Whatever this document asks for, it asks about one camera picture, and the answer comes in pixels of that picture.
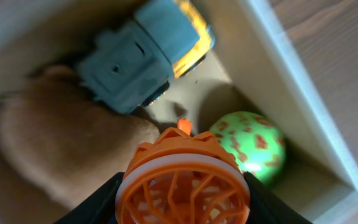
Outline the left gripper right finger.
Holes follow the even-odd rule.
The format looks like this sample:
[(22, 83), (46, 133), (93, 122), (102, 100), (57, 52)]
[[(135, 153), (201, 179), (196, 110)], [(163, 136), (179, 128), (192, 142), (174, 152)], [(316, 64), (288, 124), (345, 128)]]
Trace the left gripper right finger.
[(290, 208), (250, 172), (243, 173), (250, 190), (246, 224), (312, 224)]

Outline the yellow grey toy truck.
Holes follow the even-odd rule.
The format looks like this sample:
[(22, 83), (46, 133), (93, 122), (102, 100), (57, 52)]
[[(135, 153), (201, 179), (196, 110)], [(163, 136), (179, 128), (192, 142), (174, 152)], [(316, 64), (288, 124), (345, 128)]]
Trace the yellow grey toy truck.
[(97, 35), (76, 71), (96, 101), (129, 114), (165, 93), (170, 79), (192, 71), (214, 42), (190, 1), (147, 1), (120, 28)]

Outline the green number ball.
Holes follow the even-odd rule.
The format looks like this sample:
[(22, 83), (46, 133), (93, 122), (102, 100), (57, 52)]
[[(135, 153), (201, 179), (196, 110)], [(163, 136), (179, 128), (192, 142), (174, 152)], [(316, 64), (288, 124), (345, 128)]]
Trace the green number ball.
[(236, 111), (219, 118), (209, 129), (220, 145), (234, 155), (240, 171), (269, 185), (287, 158), (281, 131), (262, 115)]

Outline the orange round basket toy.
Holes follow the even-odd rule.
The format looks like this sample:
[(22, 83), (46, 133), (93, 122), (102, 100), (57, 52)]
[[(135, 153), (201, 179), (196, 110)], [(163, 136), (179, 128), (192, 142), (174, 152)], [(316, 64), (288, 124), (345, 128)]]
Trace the orange round basket toy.
[(140, 144), (115, 198), (118, 223), (244, 224), (249, 213), (235, 157), (209, 131), (168, 128)]

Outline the pink white pig toy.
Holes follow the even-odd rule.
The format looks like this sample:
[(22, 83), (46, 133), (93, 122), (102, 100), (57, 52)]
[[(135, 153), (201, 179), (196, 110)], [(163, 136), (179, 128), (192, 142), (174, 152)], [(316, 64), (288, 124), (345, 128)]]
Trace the pink white pig toy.
[(177, 122), (177, 128), (190, 136), (192, 132), (192, 122), (186, 118), (179, 119)]

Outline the brown plush toy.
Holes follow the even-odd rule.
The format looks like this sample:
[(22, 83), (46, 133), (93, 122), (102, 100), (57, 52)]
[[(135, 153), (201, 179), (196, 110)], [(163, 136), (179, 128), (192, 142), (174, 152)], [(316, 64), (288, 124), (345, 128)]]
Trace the brown plush toy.
[(114, 174), (137, 147), (160, 131), (91, 101), (64, 65), (42, 70), (0, 108), (0, 150), (10, 165), (52, 200), (72, 209)]

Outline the white cardboard box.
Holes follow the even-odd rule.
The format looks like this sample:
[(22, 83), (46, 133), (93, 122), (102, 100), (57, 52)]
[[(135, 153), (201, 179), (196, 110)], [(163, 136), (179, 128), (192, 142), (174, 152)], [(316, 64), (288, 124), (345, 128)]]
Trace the white cardboard box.
[[(0, 100), (31, 71), (120, 23), (137, 1), (0, 1)], [(217, 42), (148, 109), (161, 124), (182, 106), (195, 130), (247, 109), (286, 135), (293, 158), (273, 186), (313, 223), (358, 223), (358, 164), (266, 1), (197, 1)]]

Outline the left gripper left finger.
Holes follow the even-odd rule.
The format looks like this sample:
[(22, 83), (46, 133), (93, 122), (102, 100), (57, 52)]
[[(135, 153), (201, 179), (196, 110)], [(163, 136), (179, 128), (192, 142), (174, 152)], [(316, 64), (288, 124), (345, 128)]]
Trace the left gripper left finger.
[(86, 200), (53, 224), (117, 224), (115, 198), (124, 177), (118, 172)]

